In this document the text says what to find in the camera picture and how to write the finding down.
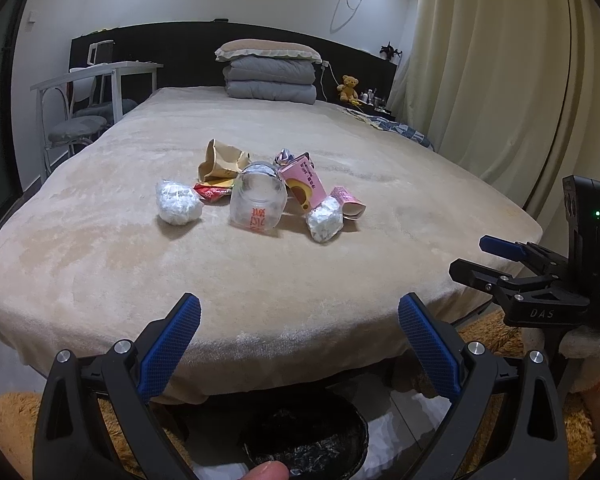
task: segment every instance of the beige blanket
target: beige blanket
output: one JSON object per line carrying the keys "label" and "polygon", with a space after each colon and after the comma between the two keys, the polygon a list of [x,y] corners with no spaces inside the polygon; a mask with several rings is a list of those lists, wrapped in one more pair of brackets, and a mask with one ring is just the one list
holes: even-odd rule
{"label": "beige blanket", "polygon": [[[268,159],[311,153],[325,188],[367,209],[330,243],[299,216],[275,235],[228,225],[228,202],[182,227],[157,217],[162,178],[193,184],[209,139]],[[294,204],[288,204],[293,212]],[[47,372],[56,352],[104,352],[165,316],[183,292],[202,323],[166,392],[186,402],[312,381],[401,353],[399,298],[454,320],[485,295],[451,281],[491,234],[537,242],[538,224],[465,170],[334,105],[233,100],[163,88],[62,164],[0,231],[0,338]]]}

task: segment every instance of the brown paper bag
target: brown paper bag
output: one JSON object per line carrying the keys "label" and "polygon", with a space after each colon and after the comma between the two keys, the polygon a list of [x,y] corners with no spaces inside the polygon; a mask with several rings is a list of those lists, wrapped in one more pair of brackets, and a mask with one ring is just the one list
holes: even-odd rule
{"label": "brown paper bag", "polygon": [[237,177],[250,163],[248,152],[211,139],[205,161],[198,166],[198,179],[202,184],[214,186],[215,182]]}

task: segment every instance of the blue gripper pad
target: blue gripper pad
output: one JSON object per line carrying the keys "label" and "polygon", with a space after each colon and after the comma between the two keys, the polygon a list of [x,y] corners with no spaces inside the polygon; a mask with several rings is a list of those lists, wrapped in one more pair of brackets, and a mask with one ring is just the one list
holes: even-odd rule
{"label": "blue gripper pad", "polygon": [[483,253],[495,254],[512,262],[524,262],[526,260],[526,251],[522,245],[489,235],[480,238],[480,250]]}
{"label": "blue gripper pad", "polygon": [[190,295],[140,363],[138,394],[144,403],[162,394],[200,326],[200,300]]}
{"label": "blue gripper pad", "polygon": [[433,326],[434,321],[426,307],[413,292],[400,299],[398,321],[436,392],[454,402],[461,389],[458,361]]}

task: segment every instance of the beige curtain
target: beige curtain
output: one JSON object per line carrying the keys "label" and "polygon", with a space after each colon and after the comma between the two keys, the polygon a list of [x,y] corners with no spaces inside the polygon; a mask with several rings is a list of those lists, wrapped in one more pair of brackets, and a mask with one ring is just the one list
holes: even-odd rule
{"label": "beige curtain", "polygon": [[419,0],[388,107],[566,253],[562,177],[600,180],[600,10],[593,0]]}

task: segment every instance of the pillow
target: pillow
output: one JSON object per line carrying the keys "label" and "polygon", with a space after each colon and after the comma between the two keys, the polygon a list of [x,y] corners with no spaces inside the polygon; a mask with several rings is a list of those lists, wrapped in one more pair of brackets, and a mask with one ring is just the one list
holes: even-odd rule
{"label": "pillow", "polygon": [[283,59],[309,59],[321,63],[322,58],[310,46],[299,43],[282,43],[268,40],[235,40],[216,50],[216,61],[231,61],[240,56],[281,57]]}
{"label": "pillow", "polygon": [[238,99],[266,99],[267,101],[291,101],[292,103],[315,103],[315,86],[290,85],[273,81],[228,81],[226,93]]}
{"label": "pillow", "polygon": [[314,64],[303,59],[244,56],[232,60],[222,70],[227,81],[275,81],[311,85],[315,81]]}

